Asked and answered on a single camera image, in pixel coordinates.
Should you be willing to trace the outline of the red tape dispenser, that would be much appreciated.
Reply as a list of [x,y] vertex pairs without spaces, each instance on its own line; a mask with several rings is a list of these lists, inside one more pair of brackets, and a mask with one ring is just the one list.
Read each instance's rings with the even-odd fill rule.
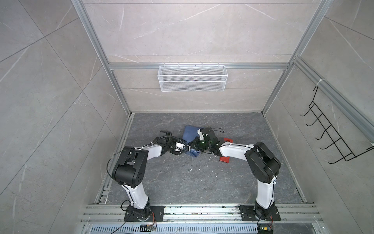
[[[232,139],[229,139],[229,138],[224,138],[224,142],[230,142],[230,143],[233,143],[233,140],[232,140]],[[220,157],[219,161],[221,161],[221,162],[225,162],[225,163],[229,163],[229,161],[230,161],[230,157]]]

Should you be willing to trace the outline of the light blue wrapping paper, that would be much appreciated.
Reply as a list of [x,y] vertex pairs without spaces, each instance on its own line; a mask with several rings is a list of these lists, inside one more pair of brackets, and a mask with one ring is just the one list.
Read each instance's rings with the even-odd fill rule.
[[[199,129],[200,129],[199,127],[194,127],[191,125],[187,125],[185,127],[184,133],[183,133],[183,140],[186,142],[187,145],[190,145],[196,137],[199,137],[199,134],[198,134]],[[200,155],[200,151],[190,149],[188,152],[185,152],[185,154],[196,158]]]

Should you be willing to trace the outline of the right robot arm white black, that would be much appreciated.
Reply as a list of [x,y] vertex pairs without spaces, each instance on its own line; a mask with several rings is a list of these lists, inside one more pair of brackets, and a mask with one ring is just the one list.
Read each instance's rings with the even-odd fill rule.
[[254,213],[259,220],[266,220],[276,213],[274,190],[281,163],[263,142],[238,144],[231,140],[219,140],[212,128],[201,128],[192,142],[192,149],[208,151],[219,157],[244,160],[257,179],[257,197]]

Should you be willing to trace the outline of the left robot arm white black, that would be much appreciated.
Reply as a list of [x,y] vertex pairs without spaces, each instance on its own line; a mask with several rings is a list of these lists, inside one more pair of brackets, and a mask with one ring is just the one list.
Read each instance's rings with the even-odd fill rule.
[[151,210],[150,199],[142,184],[147,162],[166,152],[180,155],[190,150],[183,139],[173,136],[171,132],[161,131],[161,134],[144,146],[125,146],[119,152],[113,168],[111,178],[126,191],[130,201],[129,208],[134,212],[148,214]]

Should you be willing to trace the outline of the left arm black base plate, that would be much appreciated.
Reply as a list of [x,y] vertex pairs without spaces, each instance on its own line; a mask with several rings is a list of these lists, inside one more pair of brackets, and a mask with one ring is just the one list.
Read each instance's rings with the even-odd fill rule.
[[126,208],[124,220],[127,222],[156,222],[163,221],[164,206],[146,206],[144,209],[136,209],[132,206]]

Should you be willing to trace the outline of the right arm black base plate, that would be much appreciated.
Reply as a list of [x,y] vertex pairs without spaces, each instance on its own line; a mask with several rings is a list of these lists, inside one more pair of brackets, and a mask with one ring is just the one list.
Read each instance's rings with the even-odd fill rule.
[[239,211],[242,221],[281,221],[280,213],[275,204],[271,205],[268,209],[264,209],[257,205],[240,205]]

